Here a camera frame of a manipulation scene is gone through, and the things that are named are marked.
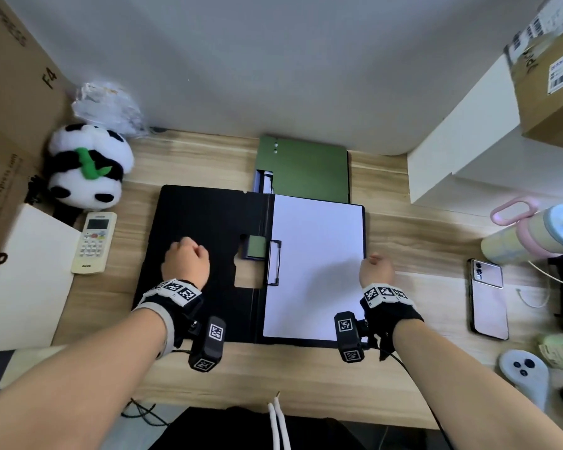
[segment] panda plush toy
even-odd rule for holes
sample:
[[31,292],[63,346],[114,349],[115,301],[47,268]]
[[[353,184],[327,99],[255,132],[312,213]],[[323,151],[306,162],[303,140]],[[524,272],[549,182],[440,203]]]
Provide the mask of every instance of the panda plush toy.
[[48,191],[69,207],[104,210],[119,202],[121,180],[133,163],[131,148],[120,134],[85,123],[68,125],[48,144]]

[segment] green folder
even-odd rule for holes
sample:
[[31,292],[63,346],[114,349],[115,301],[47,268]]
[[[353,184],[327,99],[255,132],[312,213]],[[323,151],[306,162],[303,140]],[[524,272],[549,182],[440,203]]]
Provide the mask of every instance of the green folder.
[[273,172],[276,194],[350,203],[344,147],[265,135],[259,143],[256,170]]

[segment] fist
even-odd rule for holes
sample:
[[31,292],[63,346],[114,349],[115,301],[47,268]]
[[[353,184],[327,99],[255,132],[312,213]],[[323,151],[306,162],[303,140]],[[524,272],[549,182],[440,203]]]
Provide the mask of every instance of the fist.
[[164,281],[185,279],[200,290],[205,286],[209,272],[208,251],[190,237],[171,243],[165,254],[165,262],[161,265]]
[[367,259],[361,261],[358,279],[361,287],[366,287],[371,283],[394,284],[392,261],[376,252],[369,255]]

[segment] wooden desk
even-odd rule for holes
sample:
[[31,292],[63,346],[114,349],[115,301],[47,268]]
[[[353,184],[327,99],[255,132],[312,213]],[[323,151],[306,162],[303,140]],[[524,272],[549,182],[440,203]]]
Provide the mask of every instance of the wooden desk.
[[[258,140],[169,131],[132,142],[136,165],[124,182],[113,211],[117,227],[106,272],[76,276],[53,344],[72,343],[126,317],[131,308],[160,186],[164,184],[252,188]],[[494,367],[508,348],[533,348],[538,333],[557,331],[551,309],[529,301],[546,294],[546,279],[531,267],[504,269],[511,339],[492,341],[469,332],[465,262],[480,256],[480,238],[494,232],[487,218],[412,206],[406,157],[351,152],[353,203],[367,211],[368,251],[390,255],[398,285],[417,302],[430,327],[482,363]],[[8,384],[54,352],[19,351],[3,378]],[[563,372],[554,371],[563,385]],[[155,363],[136,396],[160,403],[266,410],[281,391],[291,415],[435,428],[435,422],[407,373],[392,359],[348,365],[324,348],[226,343],[223,361],[209,374],[189,369],[187,355],[172,354]],[[563,406],[549,414],[563,427]]]

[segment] pink phone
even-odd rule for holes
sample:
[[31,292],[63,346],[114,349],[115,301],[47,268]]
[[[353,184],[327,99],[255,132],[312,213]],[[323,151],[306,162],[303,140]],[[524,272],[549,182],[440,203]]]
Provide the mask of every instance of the pink phone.
[[471,330],[498,340],[509,339],[503,269],[482,260],[467,261]]

